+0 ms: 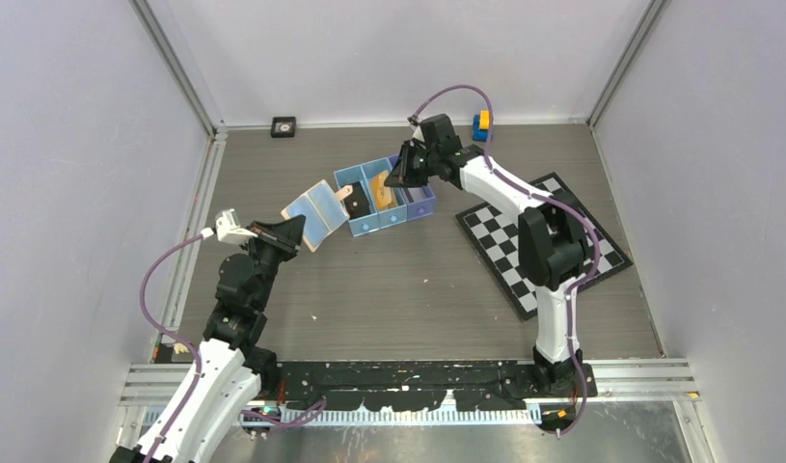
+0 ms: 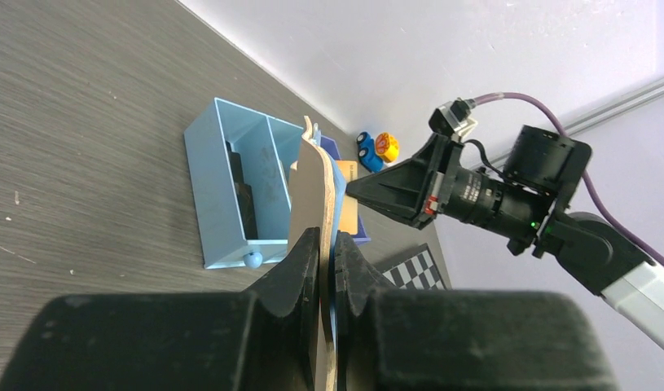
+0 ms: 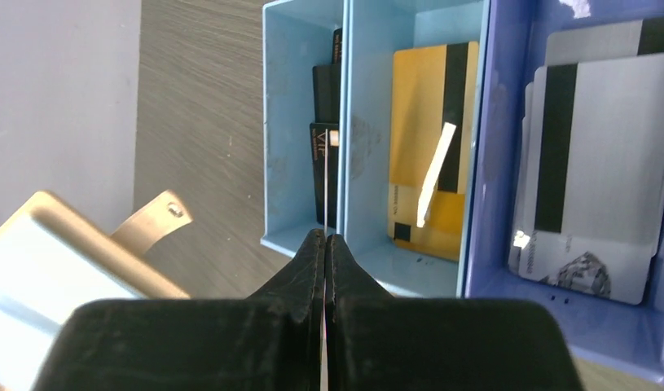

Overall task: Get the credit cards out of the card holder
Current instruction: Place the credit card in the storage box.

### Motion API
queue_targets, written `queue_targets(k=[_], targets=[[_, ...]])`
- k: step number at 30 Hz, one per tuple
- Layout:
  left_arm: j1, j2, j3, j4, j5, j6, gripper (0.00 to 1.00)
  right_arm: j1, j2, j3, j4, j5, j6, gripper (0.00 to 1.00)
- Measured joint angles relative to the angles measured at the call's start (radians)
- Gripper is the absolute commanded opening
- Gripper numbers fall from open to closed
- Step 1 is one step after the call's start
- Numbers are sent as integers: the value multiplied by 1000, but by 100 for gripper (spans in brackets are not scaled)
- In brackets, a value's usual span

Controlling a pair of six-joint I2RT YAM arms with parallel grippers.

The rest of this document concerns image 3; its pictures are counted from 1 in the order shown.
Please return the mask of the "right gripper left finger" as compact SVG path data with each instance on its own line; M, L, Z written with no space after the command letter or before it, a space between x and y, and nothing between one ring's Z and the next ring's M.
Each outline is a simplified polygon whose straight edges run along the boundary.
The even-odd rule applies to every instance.
M243 299L100 300L76 309L37 390L317 390L326 238Z

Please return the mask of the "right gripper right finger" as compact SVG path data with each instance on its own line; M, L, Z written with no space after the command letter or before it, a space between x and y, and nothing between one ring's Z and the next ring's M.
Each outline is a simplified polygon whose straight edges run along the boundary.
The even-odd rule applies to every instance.
M580 390L565 338L533 301L396 297L326 243L331 390Z

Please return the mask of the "black VIP card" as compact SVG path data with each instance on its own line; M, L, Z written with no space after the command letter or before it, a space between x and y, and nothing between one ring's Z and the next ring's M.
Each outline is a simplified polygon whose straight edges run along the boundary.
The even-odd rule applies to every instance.
M338 124L310 124L316 217L336 228L339 157Z

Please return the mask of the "beige leather card holder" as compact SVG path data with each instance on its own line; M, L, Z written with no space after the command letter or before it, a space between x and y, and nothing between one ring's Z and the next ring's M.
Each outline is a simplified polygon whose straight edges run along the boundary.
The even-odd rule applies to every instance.
M35 192L0 226L0 390L33 387L77 307L103 299L184 298L143 257L192 220L167 190L107 234L53 193Z

